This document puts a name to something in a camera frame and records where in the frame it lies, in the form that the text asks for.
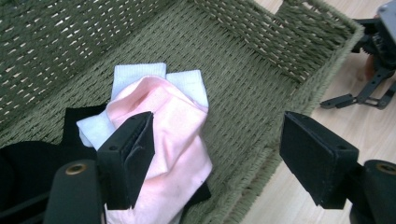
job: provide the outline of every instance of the woven texture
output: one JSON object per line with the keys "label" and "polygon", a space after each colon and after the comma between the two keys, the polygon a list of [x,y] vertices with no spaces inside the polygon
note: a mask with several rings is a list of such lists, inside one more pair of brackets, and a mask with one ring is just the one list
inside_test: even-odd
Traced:
{"label": "woven texture", "polygon": [[[243,218],[280,161],[284,111],[309,115],[361,37],[353,21],[318,1],[285,1],[275,15],[252,1],[236,0],[179,0],[172,5],[96,0],[87,2],[86,13],[70,3],[74,1],[52,2],[57,10],[36,1],[2,5],[3,10],[12,6],[14,14],[0,19],[0,47],[6,49],[0,62],[1,145],[22,140],[58,143],[66,107],[108,101],[116,64],[165,62],[168,72],[199,68],[210,104],[203,136],[214,165],[208,179],[213,197],[189,210],[184,223],[237,223]],[[128,10],[119,9],[128,4]],[[84,27],[76,33],[83,36],[81,47],[70,49],[76,40],[72,36],[69,42],[54,42],[52,54],[41,46],[29,56],[28,49],[39,41],[28,40],[33,34],[17,24],[33,23],[29,13],[44,18],[55,11],[64,12],[64,27]],[[122,26],[139,14],[145,19]],[[124,15],[122,22],[112,22]],[[85,26],[84,21],[91,23]],[[51,33],[56,23],[35,30]],[[46,34],[46,43],[59,39],[60,30]],[[106,35],[99,45],[93,30]],[[15,36],[23,39],[24,47]],[[84,46],[92,53],[80,53]],[[64,70],[55,59],[71,51],[63,58]],[[26,57],[32,57],[28,64]]]}

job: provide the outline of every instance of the wicker basket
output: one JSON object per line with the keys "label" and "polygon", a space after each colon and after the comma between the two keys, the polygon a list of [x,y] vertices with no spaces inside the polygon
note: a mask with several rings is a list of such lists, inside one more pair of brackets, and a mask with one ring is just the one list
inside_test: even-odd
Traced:
{"label": "wicker basket", "polygon": [[212,198],[185,223],[239,222],[280,159],[285,110],[309,115],[362,29],[318,0],[0,0],[0,144],[59,143],[66,107],[108,101],[114,66],[201,69]]}

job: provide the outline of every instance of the woven basket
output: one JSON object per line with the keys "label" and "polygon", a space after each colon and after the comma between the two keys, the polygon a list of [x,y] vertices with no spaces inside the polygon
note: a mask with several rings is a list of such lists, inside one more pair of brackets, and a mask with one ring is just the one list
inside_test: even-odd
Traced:
{"label": "woven basket", "polygon": [[318,0],[0,0],[0,144],[57,144],[66,107],[109,99],[114,66],[201,69],[212,198],[185,223],[239,222],[280,159],[282,115],[309,115],[362,29]]}

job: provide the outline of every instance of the black fabric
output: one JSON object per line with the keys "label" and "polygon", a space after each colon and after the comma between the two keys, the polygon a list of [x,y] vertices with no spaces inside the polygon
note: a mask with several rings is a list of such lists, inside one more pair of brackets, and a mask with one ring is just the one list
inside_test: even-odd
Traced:
{"label": "black fabric", "polygon": [[62,146],[82,146],[79,138],[77,121],[100,114],[106,109],[106,105],[96,105],[82,108],[66,108],[64,115],[64,135]]}

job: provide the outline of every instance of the basket bottom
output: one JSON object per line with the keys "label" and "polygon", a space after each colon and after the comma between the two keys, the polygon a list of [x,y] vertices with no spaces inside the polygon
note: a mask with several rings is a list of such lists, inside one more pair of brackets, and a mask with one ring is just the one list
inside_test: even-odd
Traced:
{"label": "basket bottom", "polygon": [[108,100],[114,66],[165,62],[168,72],[200,69],[209,99],[203,130],[213,172],[212,198],[189,210],[185,223],[238,222],[279,158],[269,144],[297,83],[236,38],[193,2],[178,1],[79,77],[0,133],[4,145],[22,140],[57,143],[66,107]]}

